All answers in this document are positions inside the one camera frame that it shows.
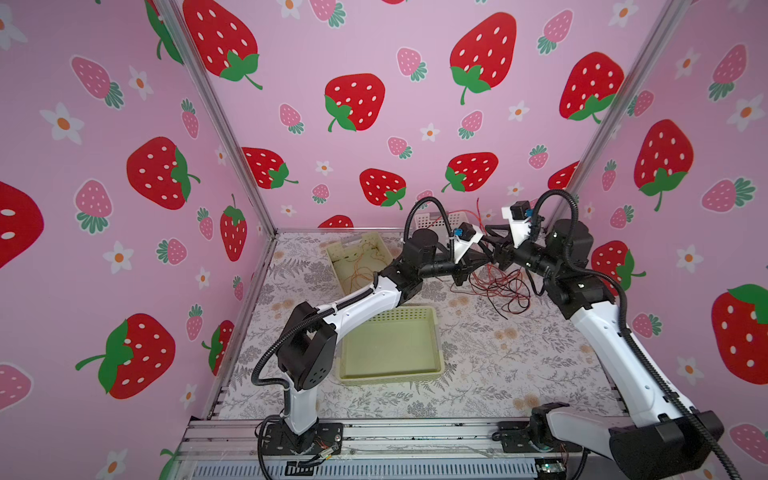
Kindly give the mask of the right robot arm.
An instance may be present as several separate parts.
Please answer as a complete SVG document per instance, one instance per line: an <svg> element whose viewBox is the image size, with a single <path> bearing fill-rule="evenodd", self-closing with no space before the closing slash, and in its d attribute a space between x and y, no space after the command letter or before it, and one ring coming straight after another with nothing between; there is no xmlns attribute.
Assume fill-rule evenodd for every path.
<svg viewBox="0 0 768 480"><path fill-rule="evenodd" d="M556 405L544 413L543 432L609 458L629 479L665 479L703 466L715 456L731 479L741 474L719 443L725 428L712 411L699 410L658 367L627 324L624 288L586 266L593 238L568 192L555 189L536 203L505 207L505 236L486 226L494 261L541 277L549 299L585 337L624 402L630 422Z"/></svg>

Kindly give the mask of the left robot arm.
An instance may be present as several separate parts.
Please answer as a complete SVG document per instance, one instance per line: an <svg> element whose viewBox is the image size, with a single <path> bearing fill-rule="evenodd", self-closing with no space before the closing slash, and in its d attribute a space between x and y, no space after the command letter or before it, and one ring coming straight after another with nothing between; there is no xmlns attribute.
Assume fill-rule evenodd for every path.
<svg viewBox="0 0 768 480"><path fill-rule="evenodd" d="M447 231L447 242L429 228L410 231L418 208L434 204ZM257 361L255 386L278 386L283 412L268 416L292 435L302 437L318 424L316 388L329 375L337 343L375 316L394 310L421 292L428 278L450 277L459 286L478 268L493 261L481 243L486 236L467 222L453 229L442 203L433 196L416 202L407 216L402 250L368 285L329 304L302 302L294 308L279 337Z"/></svg>

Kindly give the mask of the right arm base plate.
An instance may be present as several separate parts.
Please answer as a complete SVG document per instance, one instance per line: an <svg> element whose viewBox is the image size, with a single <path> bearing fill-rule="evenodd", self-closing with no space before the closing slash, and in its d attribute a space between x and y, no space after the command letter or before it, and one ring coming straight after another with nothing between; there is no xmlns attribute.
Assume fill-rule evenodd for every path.
<svg viewBox="0 0 768 480"><path fill-rule="evenodd" d="M555 439L545 427L532 426L529 421L501 421L491 434L505 453L559 454L581 453L583 448L571 442Z"/></svg>

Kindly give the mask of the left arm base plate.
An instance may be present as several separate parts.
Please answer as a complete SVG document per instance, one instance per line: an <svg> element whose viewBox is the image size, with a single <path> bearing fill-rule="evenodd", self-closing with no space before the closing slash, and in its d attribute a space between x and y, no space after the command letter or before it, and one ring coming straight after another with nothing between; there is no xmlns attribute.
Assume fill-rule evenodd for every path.
<svg viewBox="0 0 768 480"><path fill-rule="evenodd" d="M338 454L343 444L343 423L317 422L303 434L292 432L284 421L270 423L260 434L259 450L266 456Z"/></svg>

